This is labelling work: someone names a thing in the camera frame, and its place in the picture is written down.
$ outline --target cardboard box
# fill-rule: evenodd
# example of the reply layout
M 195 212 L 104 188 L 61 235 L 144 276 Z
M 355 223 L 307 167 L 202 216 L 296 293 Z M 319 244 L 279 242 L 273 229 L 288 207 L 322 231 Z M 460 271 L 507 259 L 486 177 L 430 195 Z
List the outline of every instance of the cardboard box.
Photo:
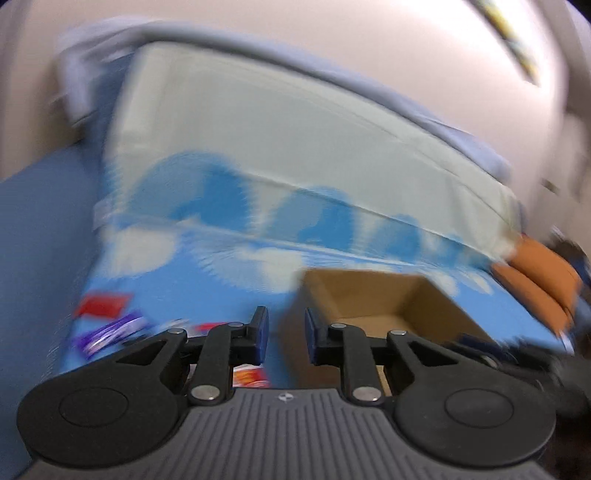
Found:
M 340 385 L 337 368 L 310 364 L 304 335 L 304 311 L 308 307 L 327 324 L 355 325 L 373 337 L 385 338 L 390 330 L 396 329 L 435 343 L 455 340 L 461 333 L 490 340 L 453 300 L 421 275 L 308 270 L 294 303 L 279 325 L 282 351 L 301 388 Z M 389 394 L 381 368 L 378 371 Z

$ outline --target purple snack wrapper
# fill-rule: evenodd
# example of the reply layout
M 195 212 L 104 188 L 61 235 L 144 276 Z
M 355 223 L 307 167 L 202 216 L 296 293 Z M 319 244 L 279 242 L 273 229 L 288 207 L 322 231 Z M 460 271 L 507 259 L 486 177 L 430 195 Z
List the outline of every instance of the purple snack wrapper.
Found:
M 74 344 L 80 352 L 89 360 L 103 348 L 113 345 L 120 340 L 139 332 L 150 326 L 146 317 L 139 310 L 125 315 L 124 317 L 107 325 L 93 330 L 86 335 L 78 337 Z

